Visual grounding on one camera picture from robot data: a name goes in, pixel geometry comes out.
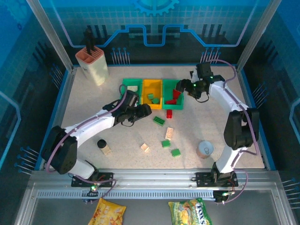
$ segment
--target speckled table top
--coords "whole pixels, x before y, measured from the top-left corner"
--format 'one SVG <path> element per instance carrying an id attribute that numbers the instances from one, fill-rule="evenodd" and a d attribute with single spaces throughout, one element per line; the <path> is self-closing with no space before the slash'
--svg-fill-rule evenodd
<path id="1" fill-rule="evenodd" d="M 62 127 L 79 123 L 94 115 L 102 107 L 120 97 L 118 86 L 123 78 L 170 78 L 189 79 L 192 66 L 175 67 L 109 67 L 109 78 L 99 87 L 89 82 L 78 68 L 69 96 Z M 212 67 L 215 75 L 225 79 L 233 76 L 229 67 Z M 244 101 L 238 79 L 228 86 Z M 163 127 L 154 123 L 155 116 L 165 119 Z M 133 127 L 117 125 L 90 138 L 78 150 L 78 157 L 86 159 L 98 168 L 111 169 L 188 169 L 211 168 L 221 155 L 224 147 L 223 131 L 227 115 L 214 100 L 198 103 L 185 94 L 184 109 L 174 110 L 173 118 L 166 119 L 166 110 L 152 110 L 147 118 L 137 121 Z M 168 127 L 174 128 L 171 146 L 163 148 Z M 112 152 L 105 156 L 97 147 L 97 141 L 104 139 Z M 210 141 L 214 146 L 211 157 L 201 159 L 196 154 L 200 141 Z M 150 149 L 145 153 L 140 149 L 143 143 Z M 180 149 L 181 156 L 172 157 L 171 150 Z M 236 168 L 264 168 L 260 157 L 242 155 Z"/>

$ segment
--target red block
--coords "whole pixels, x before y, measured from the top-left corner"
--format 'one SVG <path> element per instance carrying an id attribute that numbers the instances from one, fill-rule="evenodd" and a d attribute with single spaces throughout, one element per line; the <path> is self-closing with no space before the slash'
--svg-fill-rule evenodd
<path id="1" fill-rule="evenodd" d="M 167 119 L 172 119 L 172 115 L 173 115 L 172 109 L 168 109 L 167 110 Z"/>
<path id="2" fill-rule="evenodd" d="M 173 100 L 170 100 L 170 101 L 166 101 L 165 102 L 167 105 L 176 105 L 177 104 L 177 100 L 176 99 L 173 99 Z"/>
<path id="3" fill-rule="evenodd" d="M 180 91 L 173 89 L 173 99 L 178 99 L 180 95 L 181 95 Z"/>

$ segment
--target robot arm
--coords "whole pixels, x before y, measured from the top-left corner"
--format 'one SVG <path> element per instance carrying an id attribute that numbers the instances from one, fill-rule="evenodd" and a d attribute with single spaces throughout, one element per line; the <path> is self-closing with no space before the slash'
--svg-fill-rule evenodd
<path id="1" fill-rule="evenodd" d="M 191 80 L 179 81 L 176 90 L 180 92 L 186 90 L 195 99 L 199 99 L 201 94 L 206 92 L 218 101 L 228 117 L 224 130 L 225 147 L 221 157 L 214 163 L 210 176 L 215 185 L 222 186 L 232 179 L 233 168 L 241 154 L 253 143 L 249 124 L 241 107 L 250 116 L 256 141 L 258 140 L 259 113 L 257 109 L 249 108 L 242 103 L 226 85 L 224 86 L 224 78 L 212 73 L 209 62 L 197 64 L 196 69 L 191 71 L 190 75 Z"/>
<path id="2" fill-rule="evenodd" d="M 77 149 L 86 140 L 105 129 L 116 126 L 119 123 L 122 124 L 125 120 L 134 123 L 152 113 L 151 108 L 147 104 L 136 106 L 139 96 L 130 90 L 127 90 L 126 98 L 122 105 L 112 113 L 109 113 L 112 109 L 116 108 L 115 104 L 119 103 L 119 101 L 116 100 L 105 105 L 96 115 L 84 120 L 80 124 L 75 124 L 64 129 L 59 126 L 53 127 L 42 150 L 42 158 L 48 161 L 59 141 L 75 129 L 58 148 L 50 165 L 60 174 L 72 173 L 84 179 L 93 180 L 93 177 L 97 176 L 95 167 L 87 161 L 77 158 Z"/>

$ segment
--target snack bag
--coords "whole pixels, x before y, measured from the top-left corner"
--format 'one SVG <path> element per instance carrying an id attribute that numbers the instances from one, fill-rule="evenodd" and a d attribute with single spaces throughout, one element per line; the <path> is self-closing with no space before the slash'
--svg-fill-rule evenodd
<path id="1" fill-rule="evenodd" d="M 169 202 L 172 225 L 212 225 L 202 198 Z"/>
<path id="2" fill-rule="evenodd" d="M 93 218 L 88 225 L 122 225 L 126 207 L 100 198 Z"/>

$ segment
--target yellow bin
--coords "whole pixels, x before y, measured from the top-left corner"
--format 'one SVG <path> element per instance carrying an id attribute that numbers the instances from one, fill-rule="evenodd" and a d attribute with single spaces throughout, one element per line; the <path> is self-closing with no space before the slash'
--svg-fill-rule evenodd
<path id="1" fill-rule="evenodd" d="M 153 94 L 154 98 L 159 99 L 158 104 L 153 104 L 152 100 L 148 99 L 148 95 Z M 163 80 L 143 80 L 141 104 L 148 104 L 151 109 L 161 109 L 163 105 Z"/>

